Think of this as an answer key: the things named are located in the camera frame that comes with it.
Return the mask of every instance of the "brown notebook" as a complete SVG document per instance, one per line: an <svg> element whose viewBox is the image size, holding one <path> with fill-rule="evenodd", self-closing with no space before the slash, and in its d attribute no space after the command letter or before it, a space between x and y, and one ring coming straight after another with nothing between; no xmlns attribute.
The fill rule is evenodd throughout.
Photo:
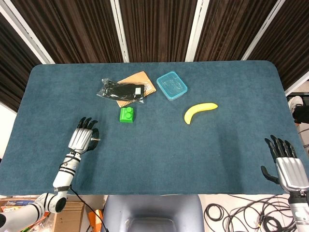
<svg viewBox="0 0 309 232"><path fill-rule="evenodd" d="M118 83L133 83L133 84L144 84L145 90L144 90L144 96L156 92L156 89L154 85L151 83L150 79L148 78L147 74L142 71L138 72L136 74L133 74L132 76L127 77L126 79L123 79L121 81L118 81ZM129 105L134 101L117 101L119 107L124 107L126 105Z"/></svg>

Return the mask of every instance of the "green block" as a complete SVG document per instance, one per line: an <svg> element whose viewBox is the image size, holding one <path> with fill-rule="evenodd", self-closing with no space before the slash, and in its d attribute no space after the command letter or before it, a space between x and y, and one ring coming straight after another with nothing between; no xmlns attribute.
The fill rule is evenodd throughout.
<svg viewBox="0 0 309 232"><path fill-rule="evenodd" d="M120 110L120 122L133 123L134 110L132 107L121 108Z"/></svg>

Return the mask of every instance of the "banana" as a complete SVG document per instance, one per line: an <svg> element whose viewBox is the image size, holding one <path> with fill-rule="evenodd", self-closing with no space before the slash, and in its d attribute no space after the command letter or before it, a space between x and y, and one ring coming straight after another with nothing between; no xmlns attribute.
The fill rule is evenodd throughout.
<svg viewBox="0 0 309 232"><path fill-rule="evenodd" d="M206 111L206 110L214 110L218 107L215 103L202 103L198 105L194 105L190 107L190 109L187 110L184 114L184 121L189 125L191 122L191 118L194 114L201 112L201 111Z"/></svg>

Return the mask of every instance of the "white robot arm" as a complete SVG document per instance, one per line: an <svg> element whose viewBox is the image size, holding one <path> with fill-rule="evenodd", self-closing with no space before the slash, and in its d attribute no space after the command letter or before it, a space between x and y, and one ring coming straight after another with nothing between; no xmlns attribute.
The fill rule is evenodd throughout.
<svg viewBox="0 0 309 232"><path fill-rule="evenodd" d="M0 232L18 232L38 221L44 212L59 213L67 201L67 193L81 161L81 154L93 150L99 141L98 129L92 129L98 121L82 118L69 142L71 152L59 167L53 186L55 194L43 193L35 202L18 210L0 213Z"/></svg>
<svg viewBox="0 0 309 232"><path fill-rule="evenodd" d="M262 173L267 180L280 185L290 194L289 205L298 232L309 231L309 181L305 168L297 158L293 146L288 141L271 135L272 143L265 139L275 162L278 177L271 176L264 166Z"/></svg>

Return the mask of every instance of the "plastic container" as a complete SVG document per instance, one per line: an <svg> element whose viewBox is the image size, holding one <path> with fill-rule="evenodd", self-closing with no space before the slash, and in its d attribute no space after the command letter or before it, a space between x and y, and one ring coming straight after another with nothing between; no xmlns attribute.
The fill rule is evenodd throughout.
<svg viewBox="0 0 309 232"><path fill-rule="evenodd" d="M156 80L160 89L164 93L164 95L170 101L173 101L180 96L182 96L186 91L188 91L188 87L184 84L184 82L180 79L180 77L176 74L176 72L171 71Z"/></svg>

